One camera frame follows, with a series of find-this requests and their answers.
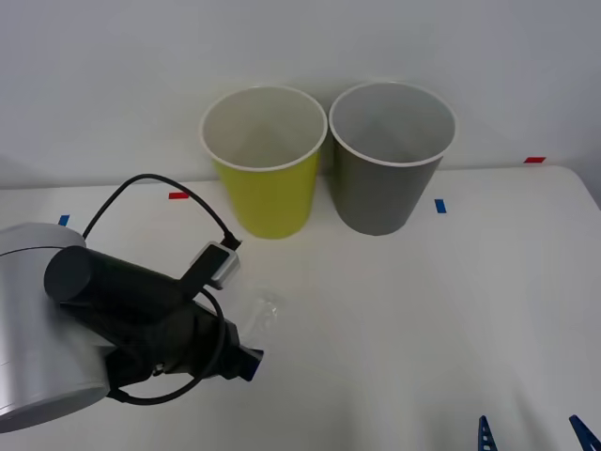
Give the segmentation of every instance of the silver cylinder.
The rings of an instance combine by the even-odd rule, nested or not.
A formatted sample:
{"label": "silver cylinder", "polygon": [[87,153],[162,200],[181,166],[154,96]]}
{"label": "silver cylinder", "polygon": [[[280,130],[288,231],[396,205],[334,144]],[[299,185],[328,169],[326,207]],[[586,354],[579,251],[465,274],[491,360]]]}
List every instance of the silver cylinder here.
{"label": "silver cylinder", "polygon": [[73,245],[85,241],[60,225],[0,231],[0,432],[76,412],[108,393],[100,350],[43,286],[51,258]]}

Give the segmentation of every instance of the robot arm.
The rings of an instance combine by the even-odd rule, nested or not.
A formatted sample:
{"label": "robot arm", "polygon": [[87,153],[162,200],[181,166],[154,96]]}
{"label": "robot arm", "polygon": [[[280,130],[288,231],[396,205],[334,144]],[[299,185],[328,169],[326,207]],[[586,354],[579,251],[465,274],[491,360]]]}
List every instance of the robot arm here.
{"label": "robot arm", "polygon": [[[187,193],[223,230],[223,241],[210,242],[181,279],[85,247],[101,215],[139,179]],[[121,185],[83,236],[60,225],[0,231],[0,433],[52,421],[105,397],[154,405],[207,377],[250,381],[263,351],[241,346],[236,326],[206,290],[221,289],[235,272],[239,245],[204,200],[155,175]],[[199,293],[214,313],[194,301]],[[101,346],[94,342],[99,338]],[[193,380],[155,398],[121,390],[163,373],[188,373]]]}

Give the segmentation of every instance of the tape marker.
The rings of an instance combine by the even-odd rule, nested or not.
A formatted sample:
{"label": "tape marker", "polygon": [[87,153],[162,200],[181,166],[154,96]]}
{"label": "tape marker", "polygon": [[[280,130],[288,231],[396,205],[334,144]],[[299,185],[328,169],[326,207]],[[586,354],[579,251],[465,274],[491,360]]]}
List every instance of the tape marker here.
{"label": "tape marker", "polygon": [[547,157],[528,157],[524,163],[542,163]]}
{"label": "tape marker", "polygon": [[175,193],[169,193],[169,198],[170,199],[187,199],[189,196],[185,193],[181,193],[181,192],[175,192]]}
{"label": "tape marker", "polygon": [[444,200],[442,199],[434,199],[434,203],[436,204],[436,211],[438,213],[446,213],[447,209],[444,206]]}

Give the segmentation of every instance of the cup rim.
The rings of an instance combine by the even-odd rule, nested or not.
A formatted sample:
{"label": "cup rim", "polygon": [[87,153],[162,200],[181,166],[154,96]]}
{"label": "cup rim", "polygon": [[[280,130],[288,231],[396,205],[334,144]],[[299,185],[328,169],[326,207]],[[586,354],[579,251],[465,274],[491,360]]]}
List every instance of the cup rim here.
{"label": "cup rim", "polygon": [[[322,124],[323,124],[323,132],[321,133],[321,136],[317,140],[316,145],[311,150],[309,150],[307,153],[303,154],[302,156],[300,156],[296,160],[293,160],[292,162],[288,162],[285,164],[279,164],[277,166],[269,166],[269,167],[240,166],[239,164],[233,164],[233,163],[228,162],[227,160],[224,160],[221,157],[218,157],[209,148],[207,142],[205,141],[205,134],[203,133],[203,131],[205,129],[205,123],[207,122],[208,115],[211,113],[213,108],[215,106],[217,106],[219,103],[221,103],[222,101],[224,101],[230,97],[233,97],[235,95],[238,95],[242,92],[250,91],[252,89],[276,89],[276,90],[279,89],[279,90],[283,90],[283,91],[293,92],[295,94],[300,94],[305,99],[308,99],[313,105],[315,105],[317,107],[317,111],[319,111],[319,114],[321,115]],[[329,125],[328,124],[328,116],[326,115],[326,112],[324,111],[323,107],[321,106],[321,103],[319,103],[316,99],[314,99],[312,96],[310,96],[306,92],[301,91],[300,89],[296,89],[294,87],[290,87],[290,86],[256,85],[256,86],[250,86],[250,87],[246,87],[244,89],[239,89],[239,90],[230,92],[228,94],[221,96],[216,101],[214,101],[207,108],[207,111],[205,111],[205,113],[202,115],[202,117],[200,119],[200,123],[198,125],[198,136],[200,138],[200,144],[203,146],[203,148],[205,148],[205,151],[208,153],[208,155],[216,162],[219,162],[225,166],[231,167],[232,169],[237,169],[238,171],[243,171],[243,172],[273,172],[273,171],[280,171],[282,169],[287,169],[288,167],[295,166],[299,163],[302,163],[303,161],[305,161],[309,157],[311,157],[313,154],[315,154],[321,148],[321,146],[323,145],[323,142],[326,140],[326,136],[328,135],[328,128],[329,128],[328,125]]]}
{"label": "cup rim", "polygon": [[[369,157],[367,155],[364,155],[362,153],[360,153],[359,151],[355,150],[354,148],[352,148],[349,144],[347,144],[345,142],[345,140],[343,140],[340,135],[338,134],[338,132],[336,131],[336,129],[334,128],[334,122],[333,122],[333,113],[334,110],[336,109],[336,106],[338,105],[338,103],[340,102],[341,99],[343,99],[344,97],[346,97],[347,95],[349,95],[351,92],[357,90],[357,89],[361,89],[363,87],[367,87],[367,86],[377,86],[377,85],[400,85],[400,86],[407,86],[407,87],[411,87],[413,89],[422,91],[430,96],[432,96],[434,99],[436,99],[437,101],[439,101],[440,103],[442,103],[442,105],[444,105],[444,107],[449,110],[449,112],[451,113],[451,117],[453,118],[453,123],[454,123],[454,133],[453,133],[453,139],[451,140],[451,142],[448,144],[448,146],[446,148],[444,148],[441,152],[437,153],[436,155],[430,157],[430,158],[426,158],[425,160],[419,160],[417,162],[408,162],[408,163],[395,163],[395,162],[387,162],[385,160],[379,160],[377,158],[373,158],[373,157]],[[348,150],[350,153],[352,153],[353,155],[355,155],[356,157],[361,158],[362,160],[365,160],[369,163],[375,163],[375,164],[379,164],[381,166],[389,166],[389,167],[413,167],[413,166],[422,166],[424,164],[428,164],[428,163],[432,163],[440,158],[442,158],[444,156],[444,154],[446,153],[447,149],[451,146],[451,144],[455,141],[456,137],[457,137],[457,116],[455,115],[455,111],[453,111],[453,108],[451,108],[451,106],[443,99],[441,98],[438,94],[430,91],[429,89],[426,89],[422,86],[418,86],[418,85],[414,85],[411,83],[405,83],[405,82],[395,82],[395,81],[391,81],[391,82],[367,82],[367,83],[362,83],[360,85],[357,86],[353,86],[349,89],[347,89],[346,91],[344,91],[342,94],[340,94],[336,100],[334,101],[334,103],[331,105],[330,108],[330,113],[328,114],[328,120],[330,122],[330,130],[331,130],[331,134],[334,136],[336,142],[338,144],[340,144],[344,149]]]}

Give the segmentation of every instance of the yellow cup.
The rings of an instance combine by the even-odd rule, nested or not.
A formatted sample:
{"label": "yellow cup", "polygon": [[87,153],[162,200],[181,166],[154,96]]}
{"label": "yellow cup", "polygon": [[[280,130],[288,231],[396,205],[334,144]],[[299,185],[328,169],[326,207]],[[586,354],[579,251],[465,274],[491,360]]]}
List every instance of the yellow cup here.
{"label": "yellow cup", "polygon": [[216,101],[199,134],[240,223],[257,237],[279,239],[309,218],[327,131],[323,108],[308,94],[259,86]]}

